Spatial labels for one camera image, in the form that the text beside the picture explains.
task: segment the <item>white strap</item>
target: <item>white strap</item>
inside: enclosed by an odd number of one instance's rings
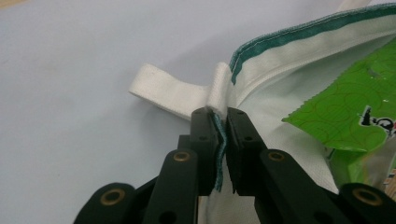
[[[371,0],[344,0],[340,7],[337,9],[340,11],[347,11],[351,9],[356,9],[359,7],[367,7],[370,4]]]
[[[153,65],[145,64],[129,92],[183,119],[190,119],[192,111],[204,106],[211,107],[224,119],[230,80],[231,70],[226,63],[218,64],[212,86],[182,82]]]

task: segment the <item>white polypropylene fabric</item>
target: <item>white polypropylene fabric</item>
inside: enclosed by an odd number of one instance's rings
[[[225,118],[231,75],[228,64],[219,63],[213,85],[197,86],[177,80],[163,70],[146,64],[134,79],[130,93],[183,119],[190,119],[192,111],[204,106],[211,107]]]
[[[389,41],[396,34],[396,27],[393,25],[395,22],[394,15],[354,22],[337,30],[268,49],[244,62],[235,85],[230,84],[230,68],[222,63],[215,72],[215,84],[200,89],[211,93],[200,93],[199,101],[196,102],[186,101],[178,97],[186,92],[180,88],[182,91],[174,97],[175,102],[187,105],[174,103],[167,110],[177,111],[180,107],[190,106],[190,111],[184,110],[184,112],[192,112],[198,108],[197,106],[203,105],[205,96],[208,97],[207,102],[213,102],[206,105],[216,108],[221,115],[225,114],[226,106],[238,106],[249,114],[269,148],[287,151],[318,185],[337,192],[324,157],[322,144],[281,120],[305,100],[330,85],[351,62]],[[339,66],[337,62],[339,60],[343,61],[342,66]],[[337,69],[332,65],[334,62],[338,65]],[[145,76],[147,74],[139,74],[138,78],[145,79]],[[218,81],[228,84],[219,85]],[[151,102],[155,101],[150,98],[153,95],[136,91],[139,82],[142,81],[134,82],[130,92]],[[164,83],[169,89],[179,89],[178,86],[186,85],[182,82]],[[187,92],[194,94],[197,92],[195,89],[194,86]],[[175,95],[174,92],[168,94],[166,91],[154,94],[163,97]],[[224,166],[223,170],[227,172],[227,167]],[[252,207],[253,199],[231,196],[229,177],[224,176],[223,192],[213,191],[209,197],[202,199],[200,223],[257,223],[258,219]]]

